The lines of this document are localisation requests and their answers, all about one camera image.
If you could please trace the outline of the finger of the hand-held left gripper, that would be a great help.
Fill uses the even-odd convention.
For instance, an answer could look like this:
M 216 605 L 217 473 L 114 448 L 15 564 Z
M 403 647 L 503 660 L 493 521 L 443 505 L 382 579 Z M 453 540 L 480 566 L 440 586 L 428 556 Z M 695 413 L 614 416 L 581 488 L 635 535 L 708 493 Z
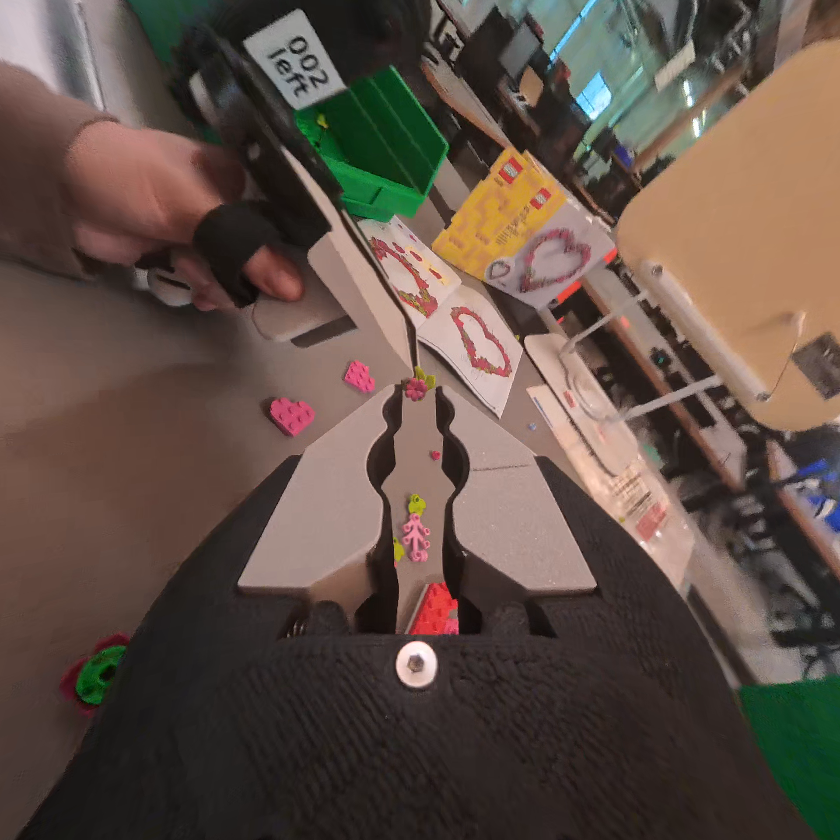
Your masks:
M 290 303 L 261 296 L 251 309 L 257 332 L 273 342 L 321 343 L 324 338 L 316 337 L 316 332 L 336 326 L 341 309 L 355 328 L 382 337 L 400 361 L 403 376 L 413 373 L 418 363 L 415 328 L 367 240 L 307 167 L 288 149 L 281 152 L 328 231 L 304 250 L 304 267 L 313 287 L 299 302 L 302 313 L 293 313 Z

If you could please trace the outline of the wooden book stand white base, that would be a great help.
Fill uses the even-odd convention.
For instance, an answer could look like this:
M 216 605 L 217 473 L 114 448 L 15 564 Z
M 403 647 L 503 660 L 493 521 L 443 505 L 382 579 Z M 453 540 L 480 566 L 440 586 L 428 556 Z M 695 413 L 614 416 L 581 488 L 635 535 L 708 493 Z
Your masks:
M 751 417 L 801 432 L 838 418 L 839 44 L 801 49 L 628 204 L 618 255 L 712 370 L 674 395 L 619 414 L 585 408 L 575 339 L 525 347 L 558 410 L 529 392 L 551 425 L 566 415 L 609 476 L 635 459 L 624 421 L 725 385 Z

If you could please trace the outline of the person's left hand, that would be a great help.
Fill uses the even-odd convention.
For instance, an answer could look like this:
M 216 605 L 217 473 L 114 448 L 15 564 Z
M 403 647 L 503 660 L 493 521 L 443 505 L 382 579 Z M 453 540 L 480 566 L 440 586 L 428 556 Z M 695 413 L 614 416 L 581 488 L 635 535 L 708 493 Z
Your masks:
M 192 251 L 196 227 L 242 198 L 240 163 L 216 146 L 174 133 L 99 121 L 83 128 L 65 158 L 64 189 L 76 250 L 115 266 L 172 249 L 173 267 L 200 311 L 235 307 L 206 261 Z

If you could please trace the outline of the clear plastic packet with sheet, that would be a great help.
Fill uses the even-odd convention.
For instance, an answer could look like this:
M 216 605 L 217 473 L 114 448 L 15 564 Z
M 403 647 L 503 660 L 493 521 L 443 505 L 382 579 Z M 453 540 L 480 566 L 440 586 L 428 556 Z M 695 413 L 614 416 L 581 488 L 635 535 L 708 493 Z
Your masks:
M 695 536 L 686 516 L 678 512 L 664 483 L 645 463 L 637 448 L 628 465 L 610 476 L 547 385 L 527 390 L 550 427 L 582 486 L 656 562 L 682 596 L 690 588 L 689 565 Z

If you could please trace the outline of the scattered small lego pieces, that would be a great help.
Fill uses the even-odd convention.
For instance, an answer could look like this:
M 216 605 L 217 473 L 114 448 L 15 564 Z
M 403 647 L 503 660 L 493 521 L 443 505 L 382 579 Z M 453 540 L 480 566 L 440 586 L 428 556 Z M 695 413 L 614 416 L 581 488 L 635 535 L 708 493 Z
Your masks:
M 388 479 L 396 570 L 406 565 L 424 567 L 436 556 L 447 486 L 443 449 L 438 440 L 426 449 L 400 453 L 394 475 Z

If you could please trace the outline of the lego instruction booklet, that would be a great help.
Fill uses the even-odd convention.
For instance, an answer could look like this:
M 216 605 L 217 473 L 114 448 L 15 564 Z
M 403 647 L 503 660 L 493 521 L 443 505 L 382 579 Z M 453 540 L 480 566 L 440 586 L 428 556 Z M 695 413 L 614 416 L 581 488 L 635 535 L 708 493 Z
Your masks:
M 418 342 L 438 354 L 498 418 L 522 347 L 491 301 L 465 285 L 397 217 L 362 219 L 360 231 L 411 320 Z

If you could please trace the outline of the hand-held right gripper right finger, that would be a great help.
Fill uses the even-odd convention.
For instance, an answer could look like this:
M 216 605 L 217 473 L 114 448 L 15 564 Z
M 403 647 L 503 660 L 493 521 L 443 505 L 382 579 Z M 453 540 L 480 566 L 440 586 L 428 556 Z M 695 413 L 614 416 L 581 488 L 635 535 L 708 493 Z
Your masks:
M 595 577 L 537 456 L 451 387 L 436 394 L 444 509 L 444 578 L 462 632 L 508 604 L 591 595 Z

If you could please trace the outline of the green and magenta lego flower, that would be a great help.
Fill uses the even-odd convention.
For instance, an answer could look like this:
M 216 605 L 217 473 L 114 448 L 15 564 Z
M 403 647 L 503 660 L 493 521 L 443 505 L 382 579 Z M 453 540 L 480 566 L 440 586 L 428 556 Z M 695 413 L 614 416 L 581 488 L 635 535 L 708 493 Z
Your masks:
M 116 633 L 96 642 L 92 651 L 71 665 L 60 678 L 59 692 L 79 713 L 91 718 L 105 700 L 130 642 Z

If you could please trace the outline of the yellow lego box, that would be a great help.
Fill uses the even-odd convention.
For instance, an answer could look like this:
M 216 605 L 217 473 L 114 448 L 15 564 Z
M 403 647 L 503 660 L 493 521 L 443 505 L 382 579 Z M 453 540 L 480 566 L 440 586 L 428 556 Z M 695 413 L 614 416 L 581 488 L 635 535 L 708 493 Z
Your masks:
M 617 251 L 606 223 L 529 152 L 506 148 L 433 244 L 453 267 L 540 310 Z

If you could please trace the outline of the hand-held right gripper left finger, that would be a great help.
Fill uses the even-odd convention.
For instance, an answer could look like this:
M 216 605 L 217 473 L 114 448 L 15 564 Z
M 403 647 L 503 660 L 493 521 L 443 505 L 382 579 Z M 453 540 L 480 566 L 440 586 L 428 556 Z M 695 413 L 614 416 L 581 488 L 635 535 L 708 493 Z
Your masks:
M 238 579 L 248 594 L 335 602 L 360 632 L 394 632 L 398 583 L 382 486 L 402 424 L 396 385 L 310 444 Z

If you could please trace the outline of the person's left forearm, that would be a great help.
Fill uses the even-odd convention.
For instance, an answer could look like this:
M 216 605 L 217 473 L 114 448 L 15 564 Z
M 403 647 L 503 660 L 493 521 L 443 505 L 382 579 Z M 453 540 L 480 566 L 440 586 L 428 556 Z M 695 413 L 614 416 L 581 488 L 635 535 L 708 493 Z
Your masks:
M 1 254 L 24 266 L 87 279 L 65 189 L 66 157 L 81 131 L 115 118 L 49 89 L 28 70 L 1 65 Z

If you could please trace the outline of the red lego heart frame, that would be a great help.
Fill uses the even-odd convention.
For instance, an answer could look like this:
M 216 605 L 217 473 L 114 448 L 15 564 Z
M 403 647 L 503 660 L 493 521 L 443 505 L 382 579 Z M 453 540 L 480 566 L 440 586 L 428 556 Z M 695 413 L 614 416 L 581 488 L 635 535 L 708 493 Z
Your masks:
M 408 635 L 458 635 L 458 601 L 450 594 L 445 582 L 427 585 L 412 615 Z

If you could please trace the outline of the green divided plastic bin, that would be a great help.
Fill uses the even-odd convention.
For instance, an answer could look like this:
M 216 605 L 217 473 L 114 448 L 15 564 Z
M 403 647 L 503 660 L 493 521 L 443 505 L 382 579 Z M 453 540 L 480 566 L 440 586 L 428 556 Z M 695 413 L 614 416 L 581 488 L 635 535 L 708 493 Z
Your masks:
M 392 67 L 297 112 L 296 122 L 339 183 L 348 212 L 378 222 L 416 215 L 449 150 Z

